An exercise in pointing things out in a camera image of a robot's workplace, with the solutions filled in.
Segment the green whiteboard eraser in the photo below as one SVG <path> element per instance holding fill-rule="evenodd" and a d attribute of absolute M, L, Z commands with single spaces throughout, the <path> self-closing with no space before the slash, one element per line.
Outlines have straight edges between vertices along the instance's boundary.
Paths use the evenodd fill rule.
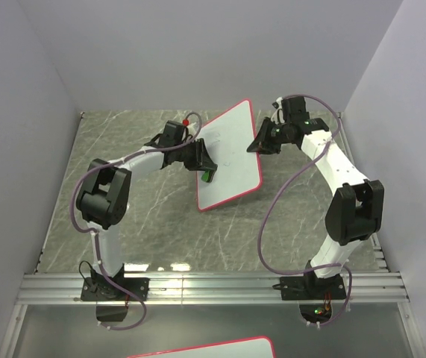
<path fill-rule="evenodd" d="M 201 176 L 201 180 L 205 183 L 211 183 L 213 180 L 215 172 L 214 171 L 205 171 Z"/>

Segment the pink framed whiteboard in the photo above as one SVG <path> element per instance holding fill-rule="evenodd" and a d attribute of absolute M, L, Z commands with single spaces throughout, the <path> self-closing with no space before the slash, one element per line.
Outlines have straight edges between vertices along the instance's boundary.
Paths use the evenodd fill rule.
<path fill-rule="evenodd" d="M 238 339 L 228 342 L 217 342 L 211 345 L 176 348 L 147 354 L 137 354 L 133 357 L 276 357 L 272 341 L 265 336 Z"/>
<path fill-rule="evenodd" d="M 196 175 L 197 207 L 201 212 L 211 210 L 248 193 L 263 183 L 260 158 L 247 152 L 256 137 L 252 103 L 242 100 L 215 119 L 205 123 L 198 136 L 217 165 L 211 182 L 206 174 Z"/>

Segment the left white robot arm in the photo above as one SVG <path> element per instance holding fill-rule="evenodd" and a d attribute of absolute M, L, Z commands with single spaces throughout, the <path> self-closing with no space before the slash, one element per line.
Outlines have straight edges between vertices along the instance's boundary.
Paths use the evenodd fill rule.
<path fill-rule="evenodd" d="M 88 293 L 100 294 L 104 301 L 138 294 L 128 286 L 119 234 L 115 232 L 123 219 L 134 175 L 141 178 L 179 162 L 191 172 L 203 172 L 210 183 L 218 169 L 210 158 L 203 139 L 181 134 L 177 139 L 158 134 L 139 151 L 121 159 L 95 159 L 74 188 L 69 212 L 74 228 L 91 235 L 93 263 L 90 277 L 84 280 Z"/>

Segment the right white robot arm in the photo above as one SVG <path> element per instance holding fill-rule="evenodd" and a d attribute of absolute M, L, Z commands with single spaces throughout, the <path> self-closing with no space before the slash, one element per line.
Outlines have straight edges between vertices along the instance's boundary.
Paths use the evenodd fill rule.
<path fill-rule="evenodd" d="M 307 264 L 303 280 L 305 293 L 311 298 L 320 298 L 354 250 L 380 230 L 384 187 L 379 180 L 369 180 L 354 166 L 322 119 L 279 124 L 266 117 L 247 152 L 278 154 L 281 146 L 289 143 L 297 145 L 310 158 L 299 172 L 315 166 L 333 195 L 325 215 L 327 236 Z"/>

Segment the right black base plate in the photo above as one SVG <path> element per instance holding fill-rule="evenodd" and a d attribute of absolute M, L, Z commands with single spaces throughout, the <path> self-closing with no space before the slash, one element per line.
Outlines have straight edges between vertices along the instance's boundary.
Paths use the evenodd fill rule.
<path fill-rule="evenodd" d="M 343 300 L 347 297 L 342 277 L 317 278 L 310 272 L 304 276 L 284 276 L 272 286 L 281 292 L 283 301 Z"/>

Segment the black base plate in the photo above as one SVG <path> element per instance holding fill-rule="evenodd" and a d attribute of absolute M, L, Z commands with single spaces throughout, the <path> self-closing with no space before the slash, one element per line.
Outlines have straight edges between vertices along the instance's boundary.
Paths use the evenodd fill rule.
<path fill-rule="evenodd" d="M 149 279 L 146 277 L 126 278 L 122 287 L 134 293 L 142 301 L 147 299 Z M 94 282 L 91 277 L 84 280 L 81 290 L 81 301 L 103 302 L 103 301 L 128 301 L 131 297 L 108 282 Z"/>
<path fill-rule="evenodd" d="M 342 277 L 317 278 L 310 272 L 304 276 L 284 276 L 272 286 L 281 292 L 283 301 L 343 300 L 347 297 Z"/>

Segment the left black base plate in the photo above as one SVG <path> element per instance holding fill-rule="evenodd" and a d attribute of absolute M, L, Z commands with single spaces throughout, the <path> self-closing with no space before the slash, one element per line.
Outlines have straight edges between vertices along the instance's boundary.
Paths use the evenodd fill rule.
<path fill-rule="evenodd" d="M 149 279 L 146 277 L 126 278 L 122 287 L 134 293 L 142 301 L 147 299 Z M 103 302 L 103 301 L 128 301 L 131 297 L 108 282 L 94 282 L 91 277 L 84 280 L 81 290 L 81 301 Z"/>

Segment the aluminium mounting rail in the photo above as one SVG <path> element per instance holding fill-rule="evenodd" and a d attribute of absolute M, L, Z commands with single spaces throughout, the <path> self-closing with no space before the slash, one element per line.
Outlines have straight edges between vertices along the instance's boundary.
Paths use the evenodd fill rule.
<path fill-rule="evenodd" d="M 272 288 L 279 277 L 270 272 L 141 272 L 127 277 L 149 279 L 146 303 L 152 305 L 245 305 L 284 304 Z M 83 279 L 79 274 L 27 274 L 17 304 L 82 304 Z M 353 274 L 350 302 L 379 304 L 408 302 L 409 297 L 399 273 L 359 272 Z"/>

